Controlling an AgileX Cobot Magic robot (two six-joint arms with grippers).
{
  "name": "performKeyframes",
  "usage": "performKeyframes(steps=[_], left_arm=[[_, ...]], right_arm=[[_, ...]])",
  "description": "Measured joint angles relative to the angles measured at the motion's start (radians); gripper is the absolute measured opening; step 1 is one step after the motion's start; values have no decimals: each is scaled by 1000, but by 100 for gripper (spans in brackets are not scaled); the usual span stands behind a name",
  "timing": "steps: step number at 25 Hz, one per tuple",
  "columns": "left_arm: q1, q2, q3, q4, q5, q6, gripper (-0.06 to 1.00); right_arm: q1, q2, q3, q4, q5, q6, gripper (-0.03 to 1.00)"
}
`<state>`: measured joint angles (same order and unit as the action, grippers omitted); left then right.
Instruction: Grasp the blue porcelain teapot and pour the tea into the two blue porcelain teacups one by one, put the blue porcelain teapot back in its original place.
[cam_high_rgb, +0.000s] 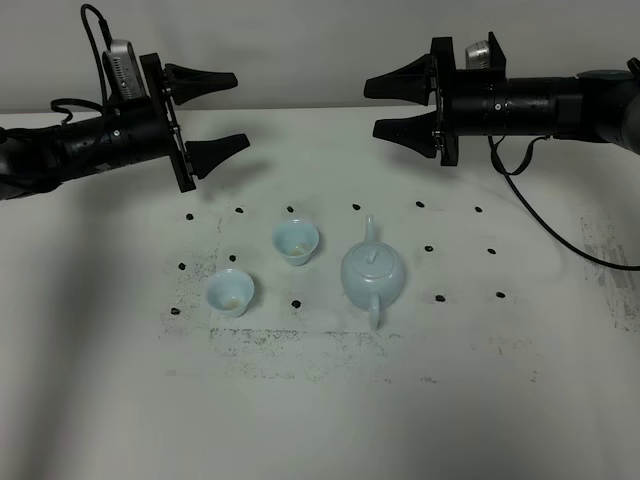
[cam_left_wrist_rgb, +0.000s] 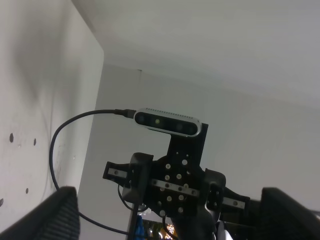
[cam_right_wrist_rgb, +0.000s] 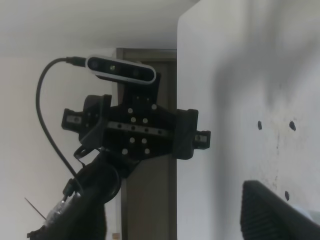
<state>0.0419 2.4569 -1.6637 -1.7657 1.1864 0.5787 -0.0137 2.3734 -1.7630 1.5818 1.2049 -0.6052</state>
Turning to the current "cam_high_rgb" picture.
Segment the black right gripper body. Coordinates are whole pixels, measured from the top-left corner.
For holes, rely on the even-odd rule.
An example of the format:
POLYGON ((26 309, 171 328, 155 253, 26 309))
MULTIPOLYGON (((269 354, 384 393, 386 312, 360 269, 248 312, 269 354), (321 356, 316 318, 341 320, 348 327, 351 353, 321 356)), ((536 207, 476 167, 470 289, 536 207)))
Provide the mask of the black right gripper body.
POLYGON ((455 166, 459 159, 459 138, 480 131, 483 120, 493 110, 496 91, 506 83, 506 57, 494 33, 492 65, 487 70, 456 67, 453 39, 436 37, 431 42, 431 79, 436 96, 440 164, 455 166))

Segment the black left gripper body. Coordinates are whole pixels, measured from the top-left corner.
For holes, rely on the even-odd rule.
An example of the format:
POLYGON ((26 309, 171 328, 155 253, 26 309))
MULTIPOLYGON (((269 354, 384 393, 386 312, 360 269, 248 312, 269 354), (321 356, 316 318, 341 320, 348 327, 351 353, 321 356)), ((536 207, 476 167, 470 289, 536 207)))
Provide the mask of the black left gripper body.
POLYGON ((167 74, 156 53, 139 57, 147 93, 127 99, 118 90, 115 69, 107 74, 112 93, 107 104, 106 133, 98 158, 115 169, 161 157, 170 163, 181 192, 196 188, 180 127, 173 110, 167 74))

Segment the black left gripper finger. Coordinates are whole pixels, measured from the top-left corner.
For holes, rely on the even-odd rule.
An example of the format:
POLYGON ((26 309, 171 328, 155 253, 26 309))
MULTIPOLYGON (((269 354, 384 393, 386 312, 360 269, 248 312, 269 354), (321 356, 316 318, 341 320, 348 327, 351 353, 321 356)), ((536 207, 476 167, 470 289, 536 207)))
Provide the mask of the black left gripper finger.
POLYGON ((171 63, 165 65, 164 72, 176 105, 237 86, 237 78, 232 72, 208 72, 171 63))
POLYGON ((188 141, 186 150, 193 173, 205 179, 216 167, 250 146, 245 134, 236 134, 210 141, 188 141))

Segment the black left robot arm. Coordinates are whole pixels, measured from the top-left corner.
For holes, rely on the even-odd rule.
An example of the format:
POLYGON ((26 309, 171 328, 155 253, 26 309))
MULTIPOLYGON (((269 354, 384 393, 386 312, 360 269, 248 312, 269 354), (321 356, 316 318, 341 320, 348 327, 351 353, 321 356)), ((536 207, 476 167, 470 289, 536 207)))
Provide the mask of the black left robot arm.
POLYGON ((162 64, 140 58, 146 94, 111 97, 97 117, 44 128, 1 132, 1 197, 49 193, 63 183, 167 157, 181 192, 195 189, 216 167, 249 147, 245 134, 183 141, 174 106, 237 86, 230 72, 162 64))

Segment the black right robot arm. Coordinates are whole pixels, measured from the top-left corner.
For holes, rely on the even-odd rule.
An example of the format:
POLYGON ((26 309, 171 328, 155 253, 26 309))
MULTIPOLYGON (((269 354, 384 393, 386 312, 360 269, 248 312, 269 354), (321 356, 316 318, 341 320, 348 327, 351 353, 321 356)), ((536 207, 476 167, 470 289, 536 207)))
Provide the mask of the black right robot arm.
POLYGON ((380 119, 377 139, 455 166, 463 136, 544 136, 610 143, 639 150, 639 61, 624 70, 592 70, 572 77, 509 78, 495 37, 465 51, 456 66, 453 41, 435 37, 428 54, 366 81, 368 99, 435 104, 431 113, 380 119))

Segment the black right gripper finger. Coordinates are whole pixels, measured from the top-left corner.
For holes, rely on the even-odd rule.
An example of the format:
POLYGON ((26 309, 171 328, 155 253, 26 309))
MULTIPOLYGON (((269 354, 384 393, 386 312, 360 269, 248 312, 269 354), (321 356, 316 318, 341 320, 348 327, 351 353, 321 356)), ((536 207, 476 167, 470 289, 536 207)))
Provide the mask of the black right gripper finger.
POLYGON ((395 71, 368 79, 364 85, 364 97, 426 106, 432 91, 431 65, 431 56, 425 54, 395 71))
POLYGON ((380 119, 374 124, 373 137, 411 149, 426 158, 439 151, 434 139, 437 127, 435 111, 409 118, 380 119))

